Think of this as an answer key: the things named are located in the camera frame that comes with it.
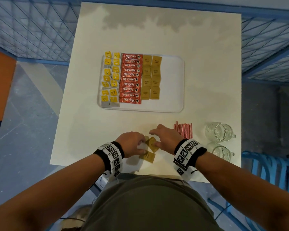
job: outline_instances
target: plastic tray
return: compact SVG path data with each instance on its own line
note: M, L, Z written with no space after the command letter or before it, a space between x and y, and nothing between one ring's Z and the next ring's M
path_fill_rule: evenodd
M167 112L178 113L183 109L184 104L184 61L179 56L158 55L162 57L161 83L159 100L142 100L141 104L120 103L120 107L109 107L103 109L146 111L146 112ZM104 56L100 69L100 84L102 78ZM97 104L101 107L100 85Z

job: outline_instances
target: table top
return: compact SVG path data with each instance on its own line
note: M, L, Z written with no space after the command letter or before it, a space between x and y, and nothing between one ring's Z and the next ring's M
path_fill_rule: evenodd
M184 108L180 113L119 111L97 103L105 51L180 56L185 62ZM70 165L121 133L163 124L193 123L193 137L209 141L205 125L231 125L236 138L224 143L241 166L241 15L181 9L85 3L81 5L50 164ZM173 156L158 150L154 163L124 159L123 172L180 176ZM208 182L200 172L192 181Z

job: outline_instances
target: clear glass cup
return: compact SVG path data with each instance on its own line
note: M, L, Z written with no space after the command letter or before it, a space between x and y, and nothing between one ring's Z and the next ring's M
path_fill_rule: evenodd
M232 137L236 137L231 126L222 122L211 122L206 126L205 135L208 140L220 143L227 142Z
M209 143L207 145L208 152L211 152L214 155L230 162L231 157L235 155L234 152L231 152L227 147L220 145L219 143Z

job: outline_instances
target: person's left arm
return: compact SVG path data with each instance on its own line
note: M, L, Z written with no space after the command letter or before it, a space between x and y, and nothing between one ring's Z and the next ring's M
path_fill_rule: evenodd
M128 132L118 142L125 158L144 154L137 149L143 135ZM48 176L0 206L0 230L45 230L64 215L105 171L96 154Z

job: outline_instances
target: olive t-shirt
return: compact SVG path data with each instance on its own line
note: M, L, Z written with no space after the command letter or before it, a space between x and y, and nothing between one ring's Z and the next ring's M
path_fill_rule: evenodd
M141 176L103 191L81 231L221 231L213 212L192 188Z

